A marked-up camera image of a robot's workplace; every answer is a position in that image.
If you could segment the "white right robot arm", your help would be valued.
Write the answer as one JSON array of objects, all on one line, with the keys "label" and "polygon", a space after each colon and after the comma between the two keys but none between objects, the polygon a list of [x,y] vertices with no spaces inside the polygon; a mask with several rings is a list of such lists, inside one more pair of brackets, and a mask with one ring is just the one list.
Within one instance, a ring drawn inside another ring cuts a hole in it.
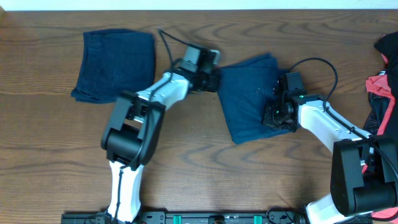
[{"label": "white right robot arm", "polygon": [[262,123],[310,131],[332,154],[330,193],[305,207],[307,223],[372,222],[373,212],[397,207],[397,149],[387,136],[357,128],[320,95],[279,96]]}]

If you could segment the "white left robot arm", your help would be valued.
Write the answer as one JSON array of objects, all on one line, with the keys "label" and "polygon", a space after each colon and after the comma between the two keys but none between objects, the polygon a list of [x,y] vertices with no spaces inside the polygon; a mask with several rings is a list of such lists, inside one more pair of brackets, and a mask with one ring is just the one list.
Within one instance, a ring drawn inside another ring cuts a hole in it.
[{"label": "white left robot arm", "polygon": [[144,166],[154,155],[167,110],[193,91],[215,92],[219,82],[218,70],[191,73],[174,68],[150,87],[124,91],[117,98],[101,139],[112,172],[109,223],[137,219]]}]

